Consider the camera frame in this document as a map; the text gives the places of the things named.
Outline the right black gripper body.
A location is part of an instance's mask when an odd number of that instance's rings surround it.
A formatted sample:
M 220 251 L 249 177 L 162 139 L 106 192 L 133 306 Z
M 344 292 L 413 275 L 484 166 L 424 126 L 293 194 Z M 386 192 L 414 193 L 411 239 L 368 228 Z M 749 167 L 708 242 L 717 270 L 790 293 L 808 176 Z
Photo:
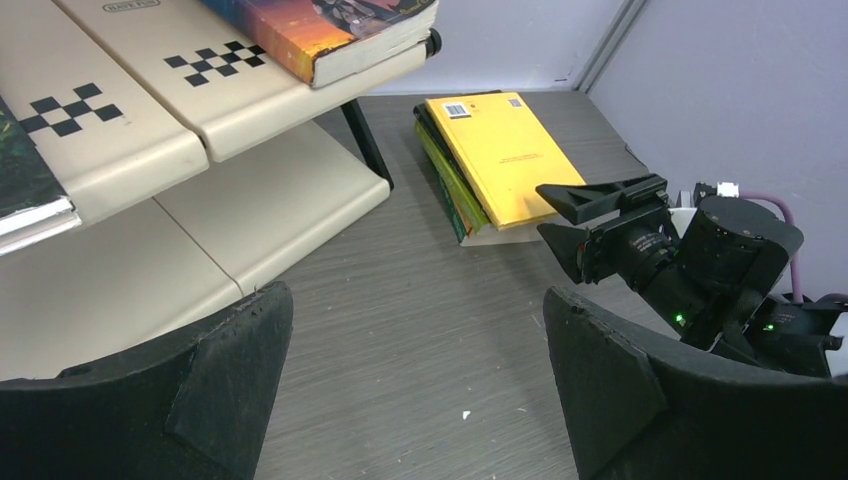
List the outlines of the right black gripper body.
M 745 323 L 804 242 L 755 202 L 711 196 L 680 237 L 669 208 L 638 208 L 594 227 L 582 251 L 586 283 L 619 276 L 680 336 L 709 350 L 726 323 Z

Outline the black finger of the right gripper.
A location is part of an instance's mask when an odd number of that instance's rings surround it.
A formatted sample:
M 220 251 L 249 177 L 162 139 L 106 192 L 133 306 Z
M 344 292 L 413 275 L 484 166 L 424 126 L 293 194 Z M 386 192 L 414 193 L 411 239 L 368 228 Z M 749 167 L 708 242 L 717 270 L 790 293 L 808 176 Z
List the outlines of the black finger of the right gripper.
M 540 224 L 536 229 L 566 275 L 576 284 L 586 283 L 581 258 L 587 230 L 552 223 Z
M 536 187 L 536 193 L 567 221 L 580 225 L 614 211 L 625 214 L 666 205 L 667 185 L 665 178 L 649 174 L 583 186 L 543 184 Z

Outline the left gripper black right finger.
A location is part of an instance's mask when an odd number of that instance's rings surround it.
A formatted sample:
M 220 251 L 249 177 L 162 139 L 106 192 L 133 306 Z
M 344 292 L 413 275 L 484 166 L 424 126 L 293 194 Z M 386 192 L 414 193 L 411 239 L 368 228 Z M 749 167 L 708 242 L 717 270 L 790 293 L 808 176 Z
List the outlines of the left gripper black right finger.
M 843 479 L 847 382 L 695 349 L 554 286 L 549 357 L 582 479 Z

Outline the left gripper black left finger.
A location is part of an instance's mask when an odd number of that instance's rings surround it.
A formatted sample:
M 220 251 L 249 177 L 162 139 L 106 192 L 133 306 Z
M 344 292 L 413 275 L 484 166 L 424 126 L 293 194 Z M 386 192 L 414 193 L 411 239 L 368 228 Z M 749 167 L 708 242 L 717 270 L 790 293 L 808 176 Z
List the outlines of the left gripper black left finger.
M 5 479 L 251 479 L 293 330 L 281 281 L 51 379 L 1 385 Z

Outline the yellow book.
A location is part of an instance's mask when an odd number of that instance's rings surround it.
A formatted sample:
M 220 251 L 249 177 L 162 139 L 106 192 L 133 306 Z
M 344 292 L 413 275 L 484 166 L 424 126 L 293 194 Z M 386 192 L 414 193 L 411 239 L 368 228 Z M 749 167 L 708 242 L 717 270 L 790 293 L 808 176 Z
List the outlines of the yellow book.
M 556 214 L 538 186 L 587 184 L 517 92 L 428 98 L 425 106 L 499 230 Z

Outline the cream three-tier shelf rack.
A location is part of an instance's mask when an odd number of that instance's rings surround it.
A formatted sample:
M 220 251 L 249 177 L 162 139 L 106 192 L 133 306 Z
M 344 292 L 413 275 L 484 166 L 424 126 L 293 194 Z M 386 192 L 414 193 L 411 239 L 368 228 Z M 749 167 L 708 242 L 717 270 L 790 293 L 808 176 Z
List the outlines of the cream three-tier shelf rack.
M 1 379 L 51 379 L 255 292 L 384 202 L 359 97 L 427 39 L 312 88 L 206 1 L 5 1 L 6 103 L 82 220 L 1 254 Z

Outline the green gold cover book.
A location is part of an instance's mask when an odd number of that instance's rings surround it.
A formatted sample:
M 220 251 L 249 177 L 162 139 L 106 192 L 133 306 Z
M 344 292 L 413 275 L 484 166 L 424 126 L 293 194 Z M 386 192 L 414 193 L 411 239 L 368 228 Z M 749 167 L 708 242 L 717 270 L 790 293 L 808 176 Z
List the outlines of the green gold cover book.
M 1 104 L 1 254 L 82 225 L 78 211 L 6 103 Z

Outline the blue Jane Eyre book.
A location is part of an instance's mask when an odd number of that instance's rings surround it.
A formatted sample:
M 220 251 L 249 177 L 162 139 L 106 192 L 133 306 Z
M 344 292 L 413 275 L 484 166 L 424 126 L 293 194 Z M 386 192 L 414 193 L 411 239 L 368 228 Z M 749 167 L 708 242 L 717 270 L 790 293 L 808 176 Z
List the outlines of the blue Jane Eyre book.
M 312 88 L 424 42 L 436 0 L 229 0 L 204 5 Z

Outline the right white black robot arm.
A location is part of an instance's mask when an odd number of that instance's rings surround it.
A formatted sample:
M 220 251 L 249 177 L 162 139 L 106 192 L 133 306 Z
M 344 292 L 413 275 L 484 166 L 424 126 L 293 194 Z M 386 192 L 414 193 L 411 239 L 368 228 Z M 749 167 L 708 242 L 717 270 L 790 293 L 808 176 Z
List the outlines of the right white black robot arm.
M 791 374 L 844 375 L 846 297 L 773 294 L 796 276 L 804 241 L 789 211 L 731 182 L 699 183 L 676 204 L 666 188 L 656 174 L 540 185 L 563 223 L 538 232 L 573 282 L 620 277 L 685 344 Z

